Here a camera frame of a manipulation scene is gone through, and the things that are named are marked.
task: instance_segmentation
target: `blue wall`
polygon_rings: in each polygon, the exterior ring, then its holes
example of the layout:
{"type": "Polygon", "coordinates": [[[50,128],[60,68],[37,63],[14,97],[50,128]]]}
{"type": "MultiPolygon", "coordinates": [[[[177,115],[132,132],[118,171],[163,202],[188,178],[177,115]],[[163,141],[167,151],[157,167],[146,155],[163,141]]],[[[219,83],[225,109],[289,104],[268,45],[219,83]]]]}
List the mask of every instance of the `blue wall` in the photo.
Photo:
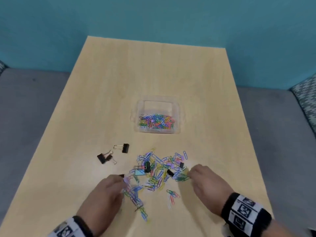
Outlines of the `blue wall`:
{"type": "Polygon", "coordinates": [[[238,85],[316,72],[316,0],[0,0],[0,60],[71,71],[87,35],[226,47],[238,85]]]}

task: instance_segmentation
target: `light wood tabletop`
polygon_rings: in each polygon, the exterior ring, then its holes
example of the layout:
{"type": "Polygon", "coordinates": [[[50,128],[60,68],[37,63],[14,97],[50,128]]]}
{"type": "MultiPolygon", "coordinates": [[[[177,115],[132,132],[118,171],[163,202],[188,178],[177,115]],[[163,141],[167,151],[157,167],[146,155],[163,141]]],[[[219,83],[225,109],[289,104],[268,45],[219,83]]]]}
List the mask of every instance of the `light wood tabletop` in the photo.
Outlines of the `light wood tabletop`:
{"type": "MultiPolygon", "coordinates": [[[[225,49],[88,37],[0,236],[46,236],[101,179],[128,173],[152,148],[159,157],[186,151],[187,167],[208,165],[272,212],[225,49]],[[133,110],[144,95],[176,98],[179,134],[134,130],[133,110]],[[116,165],[99,162],[98,154],[123,143],[129,151],[114,151],[116,165]]],[[[145,190],[148,222],[126,198],[105,236],[222,236],[224,221],[201,204],[190,180],[168,184],[181,196],[172,210],[165,189],[145,190]]]]}

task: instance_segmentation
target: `clear plastic box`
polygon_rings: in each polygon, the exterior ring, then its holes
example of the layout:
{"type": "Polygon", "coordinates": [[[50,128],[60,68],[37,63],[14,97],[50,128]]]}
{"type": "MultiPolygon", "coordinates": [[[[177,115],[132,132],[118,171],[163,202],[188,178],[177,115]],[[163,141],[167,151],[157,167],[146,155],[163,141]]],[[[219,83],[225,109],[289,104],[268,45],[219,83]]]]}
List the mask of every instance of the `clear plastic box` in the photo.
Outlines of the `clear plastic box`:
{"type": "Polygon", "coordinates": [[[174,97],[144,96],[136,108],[135,131],[178,134],[180,133],[179,104],[174,97]]]}

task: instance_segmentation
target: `black and white wristband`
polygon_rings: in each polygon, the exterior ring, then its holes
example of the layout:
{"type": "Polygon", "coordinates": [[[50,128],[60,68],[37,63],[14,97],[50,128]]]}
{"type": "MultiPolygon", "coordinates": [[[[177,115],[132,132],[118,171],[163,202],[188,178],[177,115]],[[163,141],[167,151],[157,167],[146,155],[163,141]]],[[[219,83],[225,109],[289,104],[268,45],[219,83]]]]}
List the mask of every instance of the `black and white wristband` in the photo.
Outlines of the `black and white wristband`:
{"type": "Polygon", "coordinates": [[[263,206],[238,193],[227,199],[221,214],[234,236],[260,237],[272,217],[263,206]]]}
{"type": "Polygon", "coordinates": [[[58,225],[48,237],[93,237],[93,234],[83,219],[75,215],[58,225]]]}

